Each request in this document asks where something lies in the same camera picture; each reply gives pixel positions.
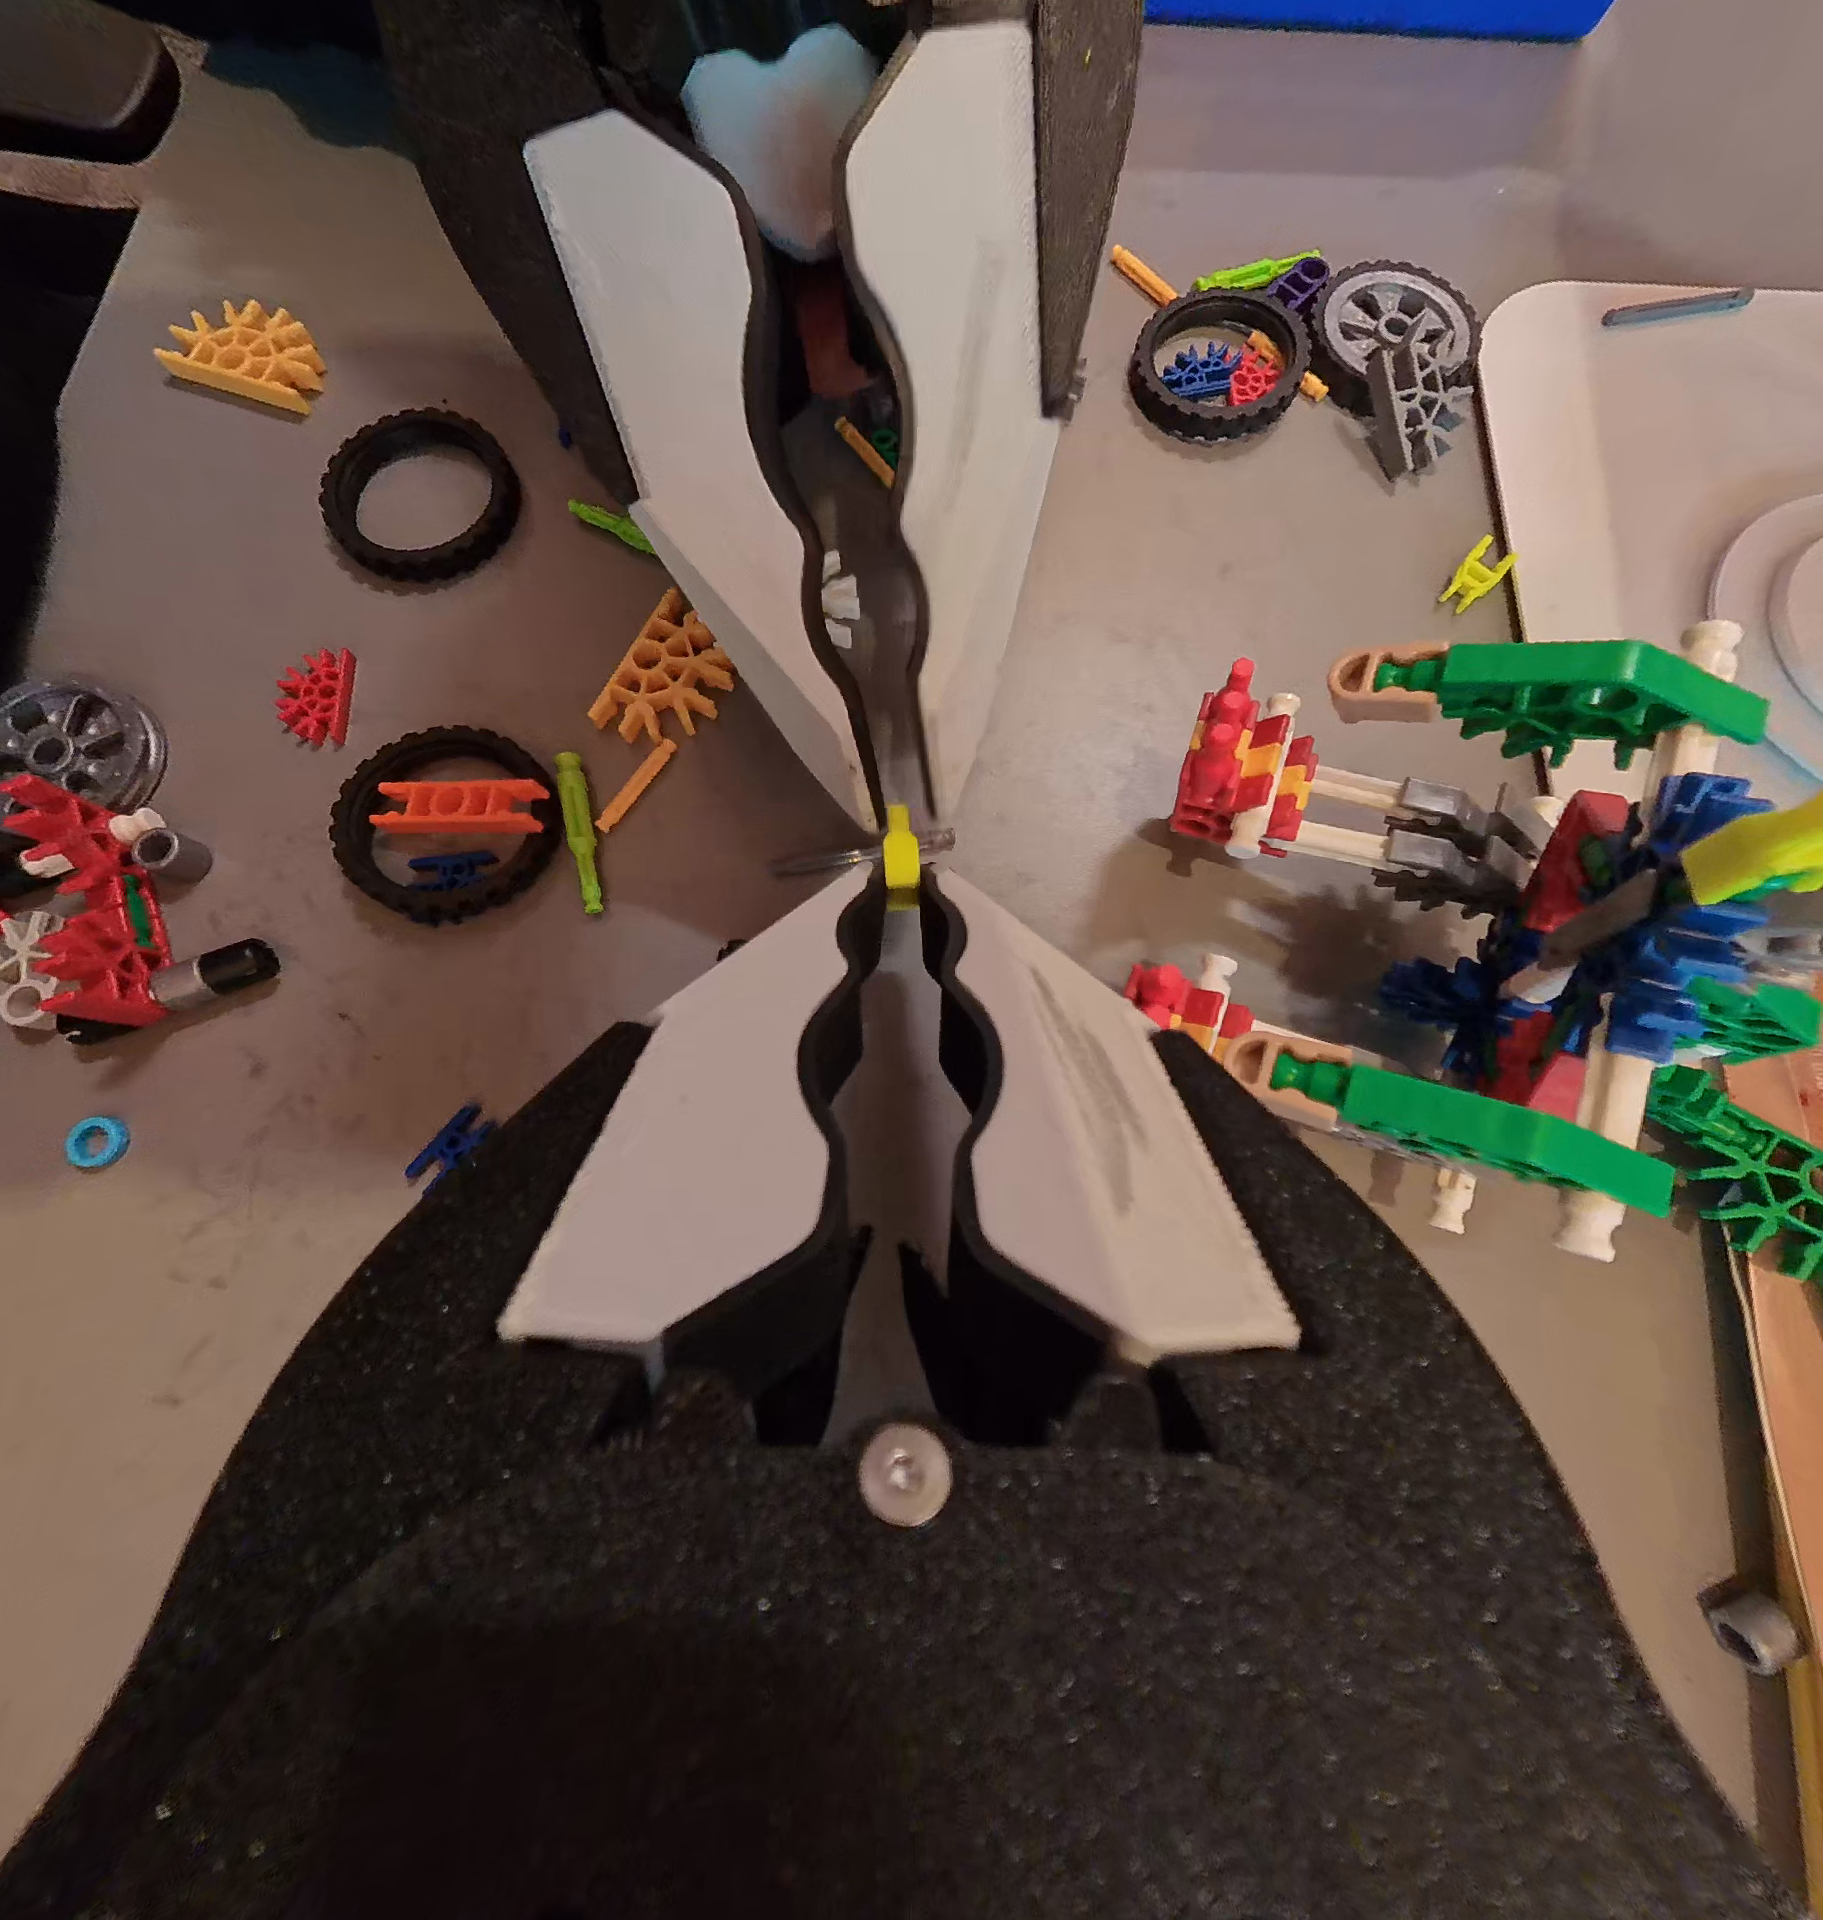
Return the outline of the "orange ladder piece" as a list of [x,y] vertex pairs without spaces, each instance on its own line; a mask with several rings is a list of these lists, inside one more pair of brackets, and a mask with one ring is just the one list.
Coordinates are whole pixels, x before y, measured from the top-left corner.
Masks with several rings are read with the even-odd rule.
[[435,829],[435,838],[529,838],[539,829],[539,777],[383,777],[383,808],[371,829]]

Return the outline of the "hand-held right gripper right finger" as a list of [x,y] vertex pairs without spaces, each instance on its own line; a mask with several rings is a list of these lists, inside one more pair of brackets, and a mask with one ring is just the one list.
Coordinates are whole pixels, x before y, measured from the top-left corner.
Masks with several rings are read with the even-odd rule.
[[1298,1352],[1289,1310],[1154,1024],[963,878],[927,878],[937,1059],[974,1110],[963,1244],[1125,1357]]

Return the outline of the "grey tube piece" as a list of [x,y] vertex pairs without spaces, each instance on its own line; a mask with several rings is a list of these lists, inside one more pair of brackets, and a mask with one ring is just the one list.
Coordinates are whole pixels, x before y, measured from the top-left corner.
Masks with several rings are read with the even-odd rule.
[[1759,1585],[1711,1585],[1700,1587],[1702,1629],[1729,1651],[1748,1678],[1787,1678],[1809,1654],[1803,1622]]

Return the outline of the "multicolour construction toy model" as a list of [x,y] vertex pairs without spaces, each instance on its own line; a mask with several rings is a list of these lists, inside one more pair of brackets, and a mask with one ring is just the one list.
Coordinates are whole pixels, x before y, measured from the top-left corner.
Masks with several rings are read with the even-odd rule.
[[1237,660],[1198,709],[1170,829],[1207,854],[1314,854],[1400,902],[1480,925],[1473,958],[1406,958],[1379,1007],[1449,1038],[1435,1075],[1314,1042],[1237,1000],[1230,958],[1198,977],[1136,961],[1125,998],[1203,1042],[1267,1113],[1435,1159],[1435,1226],[1462,1233],[1473,1171],[1558,1186],[1558,1244],[1616,1251],[1626,1216],[1690,1208],[1735,1251],[1823,1293],[1823,1149],[1735,1110],[1725,1070],[1823,1042],[1823,793],[1770,803],[1721,770],[1770,707],[1735,683],[1735,626],[1655,638],[1362,645],[1327,665],[1327,707],[1492,733],[1504,761],[1566,767],[1614,742],[1645,793],[1480,803],[1435,777],[1344,770],[1298,728],[1298,695],[1256,698]]

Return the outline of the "grey pulley wheel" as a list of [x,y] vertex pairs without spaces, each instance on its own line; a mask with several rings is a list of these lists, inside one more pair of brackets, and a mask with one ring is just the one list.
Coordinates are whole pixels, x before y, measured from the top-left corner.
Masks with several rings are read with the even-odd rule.
[[166,777],[166,728],[101,682],[26,682],[0,695],[0,777],[47,777],[85,803],[136,808]]

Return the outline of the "blue box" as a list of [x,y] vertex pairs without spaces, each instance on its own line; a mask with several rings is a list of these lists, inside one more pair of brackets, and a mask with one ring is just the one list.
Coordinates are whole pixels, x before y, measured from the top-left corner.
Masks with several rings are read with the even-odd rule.
[[1589,36],[1614,0],[1140,0],[1153,25]]

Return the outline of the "printed cardboard box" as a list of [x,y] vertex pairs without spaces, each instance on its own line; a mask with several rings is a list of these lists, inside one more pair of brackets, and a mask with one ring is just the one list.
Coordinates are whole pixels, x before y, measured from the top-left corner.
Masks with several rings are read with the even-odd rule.
[[[1729,1103],[1823,1159],[1823,1042],[1729,1070]],[[1823,1168],[1809,1152],[1770,1171],[1787,1233],[1729,1219],[1729,1244],[1746,1244],[1759,1409],[1823,1667]]]

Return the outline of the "grey spoked toy wheel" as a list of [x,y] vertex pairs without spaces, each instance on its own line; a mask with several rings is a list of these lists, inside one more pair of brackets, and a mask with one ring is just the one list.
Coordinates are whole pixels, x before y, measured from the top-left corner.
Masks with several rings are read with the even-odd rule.
[[1365,421],[1373,417],[1365,360],[1379,348],[1413,348],[1413,360],[1440,360],[1449,380],[1466,388],[1480,358],[1480,318],[1449,280],[1400,260],[1373,260],[1344,265],[1322,286],[1322,297],[1307,300],[1307,348],[1338,411]]

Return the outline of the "orange lattice connector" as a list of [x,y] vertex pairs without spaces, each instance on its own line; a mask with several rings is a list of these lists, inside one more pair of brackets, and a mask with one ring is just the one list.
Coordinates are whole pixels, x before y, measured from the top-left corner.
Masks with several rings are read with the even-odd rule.
[[678,719],[678,733],[692,737],[700,719],[719,709],[716,695],[731,695],[731,660],[706,634],[706,617],[687,606],[687,591],[667,590],[647,626],[636,634],[636,645],[620,651],[620,665],[611,670],[590,719],[600,733],[620,728],[620,737],[647,733],[657,742],[659,742],[659,728]]

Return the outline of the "grey lattice connector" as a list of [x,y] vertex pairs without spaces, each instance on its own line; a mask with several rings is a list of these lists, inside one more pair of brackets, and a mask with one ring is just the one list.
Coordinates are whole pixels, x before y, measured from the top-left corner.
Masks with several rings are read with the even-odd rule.
[[1423,348],[1423,344],[1385,344],[1365,360],[1365,394],[1373,394],[1373,454],[1385,470],[1385,481],[1400,477],[1424,477],[1452,430],[1473,421],[1473,358],[1480,336],[1466,348]]

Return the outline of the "thin grey rod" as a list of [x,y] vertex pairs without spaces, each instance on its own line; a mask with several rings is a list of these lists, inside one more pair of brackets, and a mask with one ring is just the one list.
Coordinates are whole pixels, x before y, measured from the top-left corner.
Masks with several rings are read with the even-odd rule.
[[817,878],[817,873],[853,873],[853,863],[889,863],[908,854],[937,856],[950,846],[957,846],[950,824],[937,824],[937,829],[884,829],[872,846],[853,846],[853,854],[790,854],[790,856],[773,856],[773,878]]

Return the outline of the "yellow fan connector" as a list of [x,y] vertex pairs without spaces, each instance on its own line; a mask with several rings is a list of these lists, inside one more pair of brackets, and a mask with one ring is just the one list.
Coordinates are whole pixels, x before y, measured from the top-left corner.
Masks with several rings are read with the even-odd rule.
[[154,348],[166,378],[244,402],[272,402],[287,417],[314,417],[314,394],[327,394],[327,358],[320,336],[294,308],[228,300],[228,326],[175,326],[182,348]]

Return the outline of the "white disc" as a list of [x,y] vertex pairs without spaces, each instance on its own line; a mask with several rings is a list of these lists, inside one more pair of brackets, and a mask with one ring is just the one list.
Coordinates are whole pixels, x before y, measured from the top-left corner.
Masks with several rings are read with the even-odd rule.
[[1770,698],[1770,742],[1823,777],[1823,497],[1725,550],[1711,615],[1746,626],[1735,682]]

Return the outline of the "blue lattice connector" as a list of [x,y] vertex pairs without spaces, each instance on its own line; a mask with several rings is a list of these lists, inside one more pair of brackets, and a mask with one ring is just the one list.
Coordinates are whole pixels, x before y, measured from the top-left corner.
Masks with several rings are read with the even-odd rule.
[[435,1186],[447,1181],[484,1143],[496,1137],[496,1123],[484,1113],[484,1103],[462,1103],[406,1168],[407,1186]]

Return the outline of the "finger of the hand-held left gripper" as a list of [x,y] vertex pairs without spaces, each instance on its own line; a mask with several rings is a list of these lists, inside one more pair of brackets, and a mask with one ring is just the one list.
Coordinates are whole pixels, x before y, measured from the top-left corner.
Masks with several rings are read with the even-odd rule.
[[809,770],[877,829],[762,369],[773,308],[739,194],[642,116],[533,130],[524,165],[636,470],[636,521]]
[[908,402],[899,534],[927,590],[911,695],[937,817],[989,728],[1058,454],[1028,62],[1027,20],[911,32],[847,130],[847,265]]

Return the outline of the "red half-round connector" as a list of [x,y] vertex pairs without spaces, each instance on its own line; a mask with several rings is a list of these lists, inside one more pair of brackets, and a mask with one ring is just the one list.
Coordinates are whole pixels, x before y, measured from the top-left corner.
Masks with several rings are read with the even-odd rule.
[[303,742],[341,742],[350,737],[350,695],[359,695],[359,651],[320,645],[278,670],[278,728]]

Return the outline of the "red toy model with tubes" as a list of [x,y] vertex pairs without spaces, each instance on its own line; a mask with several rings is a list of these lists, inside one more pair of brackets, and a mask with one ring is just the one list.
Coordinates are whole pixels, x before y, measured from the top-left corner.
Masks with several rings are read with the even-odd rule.
[[196,882],[215,854],[154,803],[111,808],[31,770],[0,795],[0,1024],[111,1042],[287,968],[259,935],[175,958],[156,882]]

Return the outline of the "white board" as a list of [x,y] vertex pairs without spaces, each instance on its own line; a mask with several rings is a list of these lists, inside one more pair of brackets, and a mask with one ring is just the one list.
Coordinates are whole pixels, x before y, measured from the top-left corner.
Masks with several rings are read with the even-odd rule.
[[[1521,553],[1527,638],[1662,638],[1711,617],[1725,550],[1823,497],[1823,289],[1759,289],[1735,318],[1605,329],[1656,286],[1531,286],[1486,318],[1480,402]],[[1789,753],[1725,742],[1764,795],[1823,777]]]

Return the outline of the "grey blue bar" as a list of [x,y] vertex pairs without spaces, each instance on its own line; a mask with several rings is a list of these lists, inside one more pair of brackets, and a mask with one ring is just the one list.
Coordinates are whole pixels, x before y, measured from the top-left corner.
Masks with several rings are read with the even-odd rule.
[[1690,297],[1645,297],[1645,300],[1614,300],[1602,326],[1645,329],[1645,326],[1735,318],[1735,308],[1748,308],[1748,297],[1759,297],[1748,286],[1690,289]]

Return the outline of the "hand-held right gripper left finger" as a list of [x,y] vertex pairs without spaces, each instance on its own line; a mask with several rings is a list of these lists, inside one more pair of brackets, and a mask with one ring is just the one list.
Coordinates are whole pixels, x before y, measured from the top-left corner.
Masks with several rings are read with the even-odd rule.
[[872,873],[847,873],[657,1007],[590,1159],[496,1333],[716,1367],[731,1310],[780,1309],[787,1343],[841,1316],[853,1075],[841,1017],[872,968]]

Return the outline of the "empty black toy tyre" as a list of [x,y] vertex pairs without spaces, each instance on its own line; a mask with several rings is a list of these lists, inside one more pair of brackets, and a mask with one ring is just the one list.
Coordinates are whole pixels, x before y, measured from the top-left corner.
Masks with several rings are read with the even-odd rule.
[[[484,513],[435,542],[435,550],[383,550],[367,534],[367,485],[400,470],[406,454],[425,454],[425,448],[456,448],[456,454],[477,454],[477,470],[490,477],[490,502]],[[383,421],[367,421],[334,462],[327,462],[327,481],[320,481],[320,506],[327,506],[327,534],[367,564],[367,574],[383,574],[383,580],[406,580],[406,590],[444,590],[444,580],[462,580],[477,574],[484,558],[496,558],[524,521],[524,477],[512,462],[512,448],[456,417],[456,411],[406,411],[406,417],[383,417]]]

